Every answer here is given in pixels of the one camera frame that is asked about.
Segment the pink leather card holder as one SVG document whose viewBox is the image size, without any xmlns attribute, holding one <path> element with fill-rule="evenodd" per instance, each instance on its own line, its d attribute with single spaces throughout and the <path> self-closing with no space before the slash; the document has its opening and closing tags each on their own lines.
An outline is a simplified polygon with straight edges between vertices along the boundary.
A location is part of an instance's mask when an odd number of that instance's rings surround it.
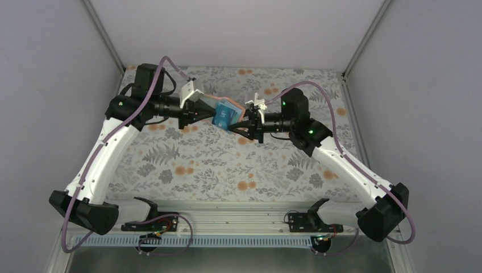
<svg viewBox="0 0 482 273">
<path fill-rule="evenodd" d="M 203 94 L 200 101 L 208 104 L 215 111 L 212 124 L 224 131 L 243 119 L 246 108 L 228 97 L 216 97 Z"/>
</svg>

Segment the blue credit card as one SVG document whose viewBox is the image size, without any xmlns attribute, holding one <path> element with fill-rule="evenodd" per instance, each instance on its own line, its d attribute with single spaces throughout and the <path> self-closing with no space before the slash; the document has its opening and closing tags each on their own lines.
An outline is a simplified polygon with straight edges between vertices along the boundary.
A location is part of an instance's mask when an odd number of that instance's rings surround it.
<svg viewBox="0 0 482 273">
<path fill-rule="evenodd" d="M 213 117 L 212 124 L 224 131 L 228 131 L 228 126 L 239 121 L 243 110 L 226 99 L 218 102 L 216 115 Z"/>
</svg>

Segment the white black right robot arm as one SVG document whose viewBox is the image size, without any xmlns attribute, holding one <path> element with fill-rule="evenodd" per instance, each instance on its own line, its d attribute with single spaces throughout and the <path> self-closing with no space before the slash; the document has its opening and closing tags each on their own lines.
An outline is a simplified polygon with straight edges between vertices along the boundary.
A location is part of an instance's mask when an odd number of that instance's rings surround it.
<svg viewBox="0 0 482 273">
<path fill-rule="evenodd" d="M 294 88 L 281 96 L 281 111 L 266 113 L 267 105 L 258 94 L 247 101 L 247 135 L 262 142 L 264 134 L 288 132 L 289 140 L 308 157 L 341 178 L 359 202 L 317 201 L 308 210 L 308 224 L 314 231 L 328 225 L 360 229 L 368 238 L 381 242 L 406 217 L 409 190 L 393 185 L 372 172 L 335 139 L 332 130 L 310 116 L 309 100 Z"/>
</svg>

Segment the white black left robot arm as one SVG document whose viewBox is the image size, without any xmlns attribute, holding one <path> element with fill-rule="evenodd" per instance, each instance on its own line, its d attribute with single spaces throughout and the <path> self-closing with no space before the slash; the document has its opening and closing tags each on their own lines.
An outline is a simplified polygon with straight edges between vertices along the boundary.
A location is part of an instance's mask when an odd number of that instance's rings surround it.
<svg viewBox="0 0 482 273">
<path fill-rule="evenodd" d="M 161 65 L 140 64 L 134 81 L 109 103 L 96 144 L 79 173 L 63 191 L 52 192 L 49 203 L 64 218 L 63 231 L 73 223 L 92 233 L 104 235 L 114 226 L 136 222 L 143 230 L 158 223 L 157 206 L 144 198 L 109 201 L 107 190 L 123 154 L 142 129 L 155 117 L 174 118 L 183 129 L 187 125 L 221 114 L 227 103 L 236 110 L 243 106 L 227 97 L 209 95 L 199 80 L 184 76 L 178 87 Z"/>
</svg>

